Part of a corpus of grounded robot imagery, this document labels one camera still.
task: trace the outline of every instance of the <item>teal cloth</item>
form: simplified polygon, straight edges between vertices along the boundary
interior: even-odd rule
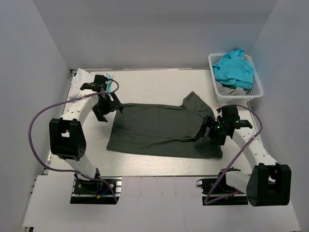
[[[242,49],[232,50],[212,65],[214,77],[223,85],[233,85],[243,89],[253,86],[254,68],[244,57]]]

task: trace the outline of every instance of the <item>cable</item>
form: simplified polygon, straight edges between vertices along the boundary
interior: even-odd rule
[[[245,145],[240,149],[239,153],[237,153],[237,155],[235,155],[235,157],[232,159],[232,161],[228,164],[228,166],[224,169],[224,171],[221,173],[221,175],[218,177],[218,179],[216,180],[216,182],[213,184],[213,186],[211,187],[210,191],[208,192],[207,194],[207,197],[204,201],[204,204],[210,204],[212,202],[216,202],[222,198],[225,198],[225,197],[230,197],[230,196],[233,196],[235,194],[238,194],[240,193],[240,191],[236,191],[234,193],[231,193],[231,194],[228,194],[228,195],[225,195],[225,196],[222,196],[222,197],[218,197],[218,198],[215,198],[211,201],[208,201],[209,197],[211,196],[212,192],[214,191],[214,189],[216,188],[216,186],[219,184],[219,182],[222,180],[222,178],[224,177],[224,175],[227,173],[227,171],[230,169],[230,167],[233,165],[233,163],[237,160],[237,158],[242,154],[242,152],[246,149],[246,147],[262,132],[262,129],[263,129],[263,124],[262,124],[262,121],[261,119],[259,118],[259,116],[253,112],[252,110],[250,110],[249,108],[245,107],[245,106],[242,106],[242,105],[237,105],[237,104],[233,104],[235,106],[239,106],[241,108],[244,108],[246,110],[249,110],[255,117],[256,119],[259,121],[259,124],[260,124],[260,130],[251,138],[249,139]]]
[[[97,196],[98,199],[100,199],[105,193],[107,193],[108,189],[106,189],[104,192],[102,192],[100,195]]]
[[[34,157],[37,159],[37,161],[40,163],[40,165],[42,165],[44,168],[48,169],[48,170],[51,170],[51,171],[54,171],[54,172],[61,172],[61,173],[64,173],[64,172],[70,172],[70,173],[76,173],[76,174],[79,174],[81,175],[82,177],[88,179],[88,180],[92,180],[92,181],[101,181],[103,182],[104,184],[106,184],[108,186],[108,188],[111,190],[112,192],[112,195],[114,196],[115,198],[115,201],[117,202],[117,198],[115,196],[115,193],[114,191],[112,190],[112,188],[110,187],[109,183],[106,181],[106,180],[103,180],[103,179],[100,179],[100,178],[91,178],[89,176],[86,176],[85,174],[82,174],[80,171],[77,171],[77,170],[71,170],[71,169],[56,169],[56,168],[52,168],[52,167],[49,167],[47,166],[39,157],[39,155],[37,154],[35,148],[34,148],[34,145],[33,145],[33,141],[32,141],[32,135],[31,135],[31,132],[32,132],[32,127],[33,127],[33,124],[35,122],[35,120],[38,118],[38,116],[40,114],[42,114],[43,112],[45,112],[46,110],[49,110],[51,108],[54,108],[56,106],[59,106],[59,105],[64,105],[64,104],[67,104],[67,103],[70,103],[70,102],[76,102],[76,101],[79,101],[83,98],[89,98],[91,96],[95,96],[95,95],[106,95],[106,94],[112,94],[114,92],[116,92],[118,89],[119,89],[119,83],[113,79],[111,79],[112,82],[115,82],[117,84],[117,88],[114,90],[114,91],[111,91],[111,92],[100,92],[100,93],[91,93],[91,94],[88,94],[88,95],[85,95],[85,96],[82,96],[82,97],[78,97],[76,99],[72,99],[72,100],[67,100],[67,101],[63,101],[63,102],[59,102],[59,103],[56,103],[56,104],[53,104],[53,105],[50,105],[50,106],[47,106],[46,108],[40,110],[34,117],[33,119],[31,120],[30,122],[30,125],[29,125],[29,129],[28,129],[28,139],[29,139],[29,144],[30,144],[30,147],[31,147],[31,150],[32,150],[32,153],[34,155]]]

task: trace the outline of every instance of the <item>gray cloth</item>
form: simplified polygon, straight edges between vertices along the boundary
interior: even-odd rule
[[[194,141],[205,116],[212,109],[191,92],[181,106],[135,104],[117,111],[108,150],[182,158],[222,158],[220,146],[205,135]]]
[[[246,95],[246,91],[243,88],[236,87],[236,89],[231,89],[224,87],[219,81],[216,81],[218,93],[224,96],[243,96]]]

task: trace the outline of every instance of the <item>clothing pile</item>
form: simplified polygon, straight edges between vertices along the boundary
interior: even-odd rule
[[[221,95],[246,95],[253,86],[254,68],[245,60],[245,51],[232,50],[212,65],[218,92]]]

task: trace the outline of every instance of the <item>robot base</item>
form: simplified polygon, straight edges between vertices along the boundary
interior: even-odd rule
[[[112,187],[117,200],[120,197],[121,192],[121,177],[105,177],[110,186]],[[83,181],[81,179],[75,179],[71,195],[71,204],[116,204],[115,199],[110,190],[108,190],[104,195],[98,198],[100,194],[107,190],[107,186],[102,183],[100,188],[95,192],[92,192],[87,188],[86,184],[89,181]]]

